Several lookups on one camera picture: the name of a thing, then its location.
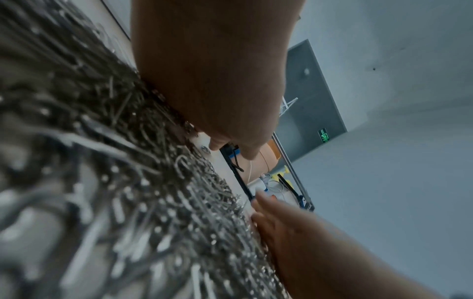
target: door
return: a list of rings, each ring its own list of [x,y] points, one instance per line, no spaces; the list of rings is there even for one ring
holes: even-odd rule
[[[280,117],[276,128],[291,161],[321,146],[322,130],[326,131],[328,142],[346,132],[308,40],[288,52],[284,97],[286,101],[298,98]]]

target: skin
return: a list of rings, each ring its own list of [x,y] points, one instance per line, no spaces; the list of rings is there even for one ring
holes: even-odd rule
[[[251,219],[294,299],[439,299],[315,214],[258,192]]]
[[[289,38],[304,0],[133,0],[141,77],[211,137],[254,158],[277,125]],[[252,216],[294,299],[433,299],[307,211],[262,193]]]
[[[254,158],[274,132],[289,38],[304,0],[134,0],[142,78],[211,137]]]

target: yellow object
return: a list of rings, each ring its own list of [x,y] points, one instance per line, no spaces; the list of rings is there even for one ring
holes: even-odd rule
[[[276,182],[279,182],[279,177],[277,177],[278,174],[280,174],[282,177],[284,177],[284,174],[285,173],[289,173],[289,169],[287,168],[286,165],[284,165],[284,170],[283,171],[280,171],[280,172],[276,172],[275,174],[273,174],[271,176],[271,178],[273,180],[275,180]],[[294,186],[292,185],[291,181],[289,180],[286,180],[286,182],[289,184],[289,186],[291,186],[292,188],[294,188]]]

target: exit sign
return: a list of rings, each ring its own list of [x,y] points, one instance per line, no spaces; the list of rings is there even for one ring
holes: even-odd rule
[[[325,128],[319,130],[319,136],[320,139],[322,139],[322,142],[325,143],[330,140],[329,135],[327,134],[327,130]]]

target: metal pile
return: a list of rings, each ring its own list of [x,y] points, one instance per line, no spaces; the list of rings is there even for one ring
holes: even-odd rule
[[[0,1],[0,297],[287,298],[189,125],[60,0]]]

